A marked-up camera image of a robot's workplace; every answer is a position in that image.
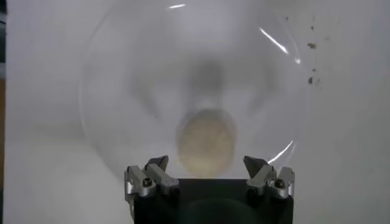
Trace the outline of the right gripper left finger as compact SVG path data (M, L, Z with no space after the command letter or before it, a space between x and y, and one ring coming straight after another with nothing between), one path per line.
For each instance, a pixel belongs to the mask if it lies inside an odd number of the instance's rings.
M179 180L165 171L168 166L167 155L152 158L141 169L128 166L124 171L125 201L130 203L135 197L153 197L159 190L163 195L177 197L180 194Z

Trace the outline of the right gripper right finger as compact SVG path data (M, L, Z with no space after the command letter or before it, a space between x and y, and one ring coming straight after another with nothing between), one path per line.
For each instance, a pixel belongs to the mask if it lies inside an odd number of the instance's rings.
M277 172L265 160L251 156L245 156L243 162L250 176L246 186L254 190L256 196L269 194L283 200L294 197L295 173L292 168L282 167Z

